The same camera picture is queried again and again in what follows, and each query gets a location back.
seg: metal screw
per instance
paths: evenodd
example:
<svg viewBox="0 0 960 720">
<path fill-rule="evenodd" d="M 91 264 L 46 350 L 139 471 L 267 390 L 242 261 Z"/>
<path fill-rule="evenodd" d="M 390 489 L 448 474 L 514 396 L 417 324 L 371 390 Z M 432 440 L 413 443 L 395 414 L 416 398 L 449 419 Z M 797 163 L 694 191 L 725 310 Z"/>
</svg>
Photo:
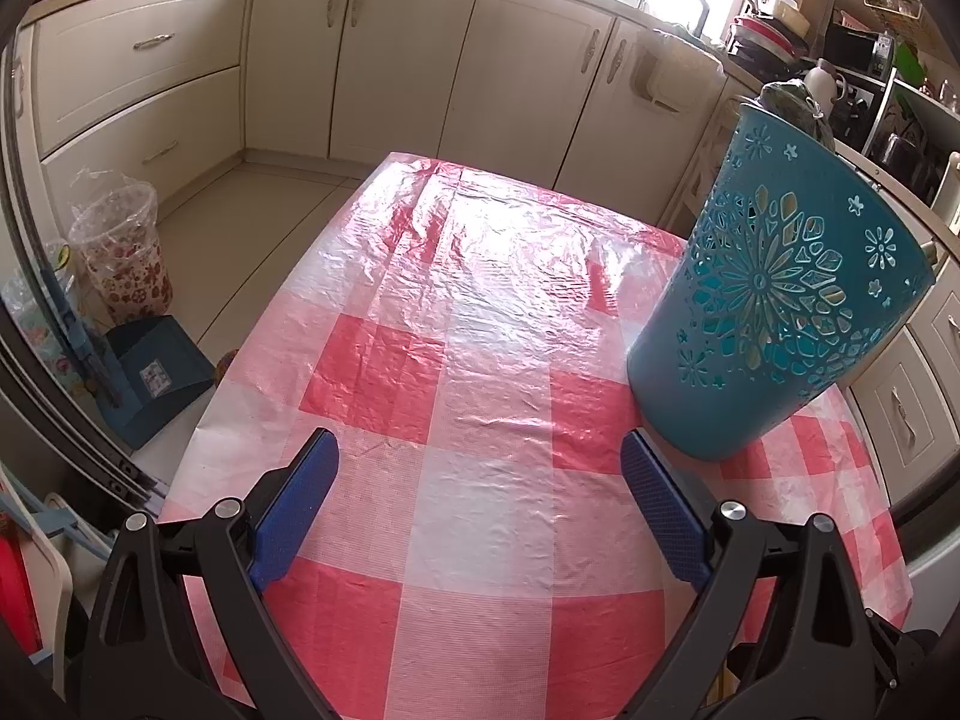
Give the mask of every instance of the metal screw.
<svg viewBox="0 0 960 720">
<path fill-rule="evenodd" d="M 833 520 L 827 514 L 814 514 L 813 527 L 821 533 L 830 533 L 833 530 Z"/>
<path fill-rule="evenodd" d="M 147 527 L 147 515 L 142 512 L 131 514 L 127 517 L 127 530 L 139 531 Z"/>
<path fill-rule="evenodd" d="M 216 514 L 220 519 L 236 517 L 237 514 L 240 514 L 240 501 L 236 498 L 224 498 L 214 507 L 213 514 Z"/>
<path fill-rule="evenodd" d="M 747 507 L 737 501 L 724 501 L 720 504 L 720 514 L 727 519 L 743 519 L 747 517 Z"/>
</svg>

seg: blue gripper pad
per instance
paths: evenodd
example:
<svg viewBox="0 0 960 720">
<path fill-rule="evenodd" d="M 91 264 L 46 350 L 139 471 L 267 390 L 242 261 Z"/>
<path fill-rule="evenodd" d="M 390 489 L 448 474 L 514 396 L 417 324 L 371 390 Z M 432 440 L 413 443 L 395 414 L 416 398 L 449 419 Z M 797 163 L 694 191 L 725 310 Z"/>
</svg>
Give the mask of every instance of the blue gripper pad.
<svg viewBox="0 0 960 720">
<path fill-rule="evenodd" d="M 254 536 L 248 575 L 257 592 L 262 594 L 271 581 L 283 579 L 290 570 L 339 465 L 337 440 L 333 433 L 324 433 L 287 478 Z"/>
<path fill-rule="evenodd" d="M 673 575 L 700 592 L 712 574 L 707 532 L 637 431 L 624 437 L 620 469 Z"/>
</svg>

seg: red and white checkered tablecloth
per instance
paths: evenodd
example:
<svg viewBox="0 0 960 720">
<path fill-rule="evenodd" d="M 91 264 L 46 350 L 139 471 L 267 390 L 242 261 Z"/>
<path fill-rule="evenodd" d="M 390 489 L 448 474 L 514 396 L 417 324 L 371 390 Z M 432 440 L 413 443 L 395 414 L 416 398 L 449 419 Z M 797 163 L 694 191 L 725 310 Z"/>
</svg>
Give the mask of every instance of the red and white checkered tablecloth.
<svg viewBox="0 0 960 720">
<path fill-rule="evenodd" d="M 616 715 L 693 599 L 619 473 L 641 423 L 626 353 L 682 251 L 553 191 L 392 155 L 261 317 L 164 517 L 246 494 L 328 428 L 340 474 L 266 601 L 340 714 Z M 683 464 L 759 517 L 831 514 L 865 602 L 902 622 L 904 558 L 836 388 L 726 463 Z M 244 698 L 189 591 L 222 689 Z"/>
</svg>

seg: white bottle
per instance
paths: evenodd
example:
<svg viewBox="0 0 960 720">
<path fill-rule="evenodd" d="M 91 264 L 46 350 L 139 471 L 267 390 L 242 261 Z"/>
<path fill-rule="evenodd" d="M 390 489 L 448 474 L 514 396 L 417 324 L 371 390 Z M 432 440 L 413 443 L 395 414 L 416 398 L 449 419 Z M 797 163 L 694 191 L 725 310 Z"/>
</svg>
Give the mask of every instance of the white bottle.
<svg viewBox="0 0 960 720">
<path fill-rule="evenodd" d="M 837 93 L 837 81 L 843 83 L 840 93 Z M 819 103 L 827 119 L 833 112 L 833 104 L 847 96 L 847 80 L 825 59 L 817 60 L 817 66 L 803 78 L 803 85 L 810 97 Z"/>
</svg>

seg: microwave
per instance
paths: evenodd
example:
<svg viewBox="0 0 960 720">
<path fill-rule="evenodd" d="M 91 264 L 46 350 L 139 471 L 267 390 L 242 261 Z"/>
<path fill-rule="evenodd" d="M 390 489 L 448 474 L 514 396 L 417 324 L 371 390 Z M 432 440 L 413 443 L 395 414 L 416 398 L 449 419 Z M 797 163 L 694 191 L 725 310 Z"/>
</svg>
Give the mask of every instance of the microwave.
<svg viewBox="0 0 960 720">
<path fill-rule="evenodd" d="M 830 22 L 823 57 L 836 67 L 850 68 L 871 79 L 886 80 L 894 61 L 894 36 L 861 32 Z"/>
</svg>

